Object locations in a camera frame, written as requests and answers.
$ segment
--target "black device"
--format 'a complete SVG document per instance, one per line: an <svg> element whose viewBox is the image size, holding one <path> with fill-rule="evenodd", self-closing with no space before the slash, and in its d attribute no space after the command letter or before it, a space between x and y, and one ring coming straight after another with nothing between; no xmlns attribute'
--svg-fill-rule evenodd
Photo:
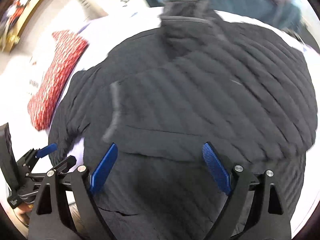
<svg viewBox="0 0 320 240"><path fill-rule="evenodd" d="M8 202L13 208L22 201L34 203L28 239L84 239L76 231L68 207L66 191L73 191L81 220L90 239L116 240L92 198L92 192L96 192L92 190L93 184L103 185L109 170L104 169L106 176L100 176L97 175L97 170L90 172L88 167L81 165L67 173L76 164L75 158L69 156L47 173L32 174L39 156L44 156L54 149L54 146L50 147L51 149L32 149L17 163L13 163L9 127L0 127L0 166L12 192ZM219 155L210 142L204 144L202 151L213 179L221 191L228 195L219 217L204 240L290 240L290 219L277 186L276 174L270 170L263 174L252 173L243 166L232 163L228 157ZM109 149L101 163L105 163L107 159L114 164L114 158L106 157L117 156L110 155L111 152ZM94 176L102 181L92 183ZM243 232L233 236L248 191L254 191L250 214Z"/></svg>

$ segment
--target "wooden shelf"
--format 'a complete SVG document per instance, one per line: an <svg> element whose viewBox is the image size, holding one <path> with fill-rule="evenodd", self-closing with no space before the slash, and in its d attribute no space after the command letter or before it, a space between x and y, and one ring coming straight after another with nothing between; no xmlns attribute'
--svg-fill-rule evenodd
<svg viewBox="0 0 320 240"><path fill-rule="evenodd" d="M5 52L10 53L10 51L14 48L15 40L17 41L19 39L29 20L42 2L43 0L30 0L23 13L19 17L17 23L8 35L11 38L9 38L9 41L7 41L6 47L4 48Z"/></svg>

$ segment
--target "teal fabric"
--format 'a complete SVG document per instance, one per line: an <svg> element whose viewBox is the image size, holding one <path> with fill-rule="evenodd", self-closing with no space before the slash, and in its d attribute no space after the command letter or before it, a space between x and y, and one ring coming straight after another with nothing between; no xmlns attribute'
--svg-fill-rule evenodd
<svg viewBox="0 0 320 240"><path fill-rule="evenodd" d="M151 7L163 6L163 0L147 0ZM211 0L215 10L258 19L277 29L299 31L301 10L296 2L277 5L272 0Z"/></svg>

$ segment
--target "white surface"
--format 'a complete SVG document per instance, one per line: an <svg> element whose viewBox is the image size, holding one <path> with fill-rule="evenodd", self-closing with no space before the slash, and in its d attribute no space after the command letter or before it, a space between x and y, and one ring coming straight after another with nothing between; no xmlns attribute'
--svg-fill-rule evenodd
<svg viewBox="0 0 320 240"><path fill-rule="evenodd" d="M105 17L96 20L89 25L82 33L90 45L84 55L81 57L74 72L88 69L105 59L108 52L117 44L121 43L128 37L139 32L156 28L160 20L157 17L162 8L150 8L139 11L133 17ZM265 25L258 20L241 17L226 12L218 12L224 20L234 22L249 22L272 29L279 34L292 47L304 51L308 68L316 90L317 98L320 93L320 75L318 73L318 62L320 56L313 50L305 50L303 46L285 33ZM47 145L47 134L45 131L36 131L30 123L27 112L28 95L23 90L21 84L25 83L25 69L30 57L18 55L10 62L5 72L0 76L0 124L9 122L10 132L12 135L12 147L16 159L20 158L30 148L42 148ZM307 164L305 172L305 181L301 192L296 211L291 220L292 236L300 230L306 223L320 198L320 184L316 182L317 166L320 163L318 154L320 141L317 139L316 144L307 152ZM44 172L50 169L51 163L46 156L41 159L34 172ZM3 188L4 179L0 179L0 188ZM3 192L0 191L0 201L3 201Z"/></svg>
<svg viewBox="0 0 320 240"><path fill-rule="evenodd" d="M44 35L54 31L79 30L84 22L95 19L90 10L76 0L44 0L28 22L14 51L32 55Z"/></svg>
<svg viewBox="0 0 320 240"><path fill-rule="evenodd" d="M160 24L160 20L157 16L161 11L162 8L150 8L139 12L127 20L125 20L125 18L119 20L117 17L105 17L95 20L82 33L83 37L90 42L90 46L79 62L79 66L81 66L80 68L84 66L93 66L101 62L113 47L125 40L127 37L145 30L157 28ZM218 14L228 22L247 22L269 28L281 36L282 39L291 47L302 51L308 64L308 69L316 90L316 96L317 98L320 97L320 73L318 66L320 56L313 49L304 47L301 43L288 36L286 33L283 33L280 30L258 20L227 12L218 12ZM77 156L79 163L83 162L83 143L84 141L81 139L70 153L70 155ZM319 148L320 140L318 139L315 145L307 152L305 179L301 197L291 219L292 237L294 237L305 225L320 200L320 184L316 182L317 166L320 163L320 154L318 154L320 150Z"/></svg>

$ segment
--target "hand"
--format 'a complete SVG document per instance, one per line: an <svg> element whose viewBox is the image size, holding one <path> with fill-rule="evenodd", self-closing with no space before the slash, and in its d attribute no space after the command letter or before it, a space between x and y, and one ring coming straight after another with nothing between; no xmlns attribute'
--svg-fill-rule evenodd
<svg viewBox="0 0 320 240"><path fill-rule="evenodd" d="M27 212L30 212L33 208L33 204L22 203L18 207L16 207L13 212L16 217L23 223L25 226L29 225L30 218L27 216Z"/></svg>

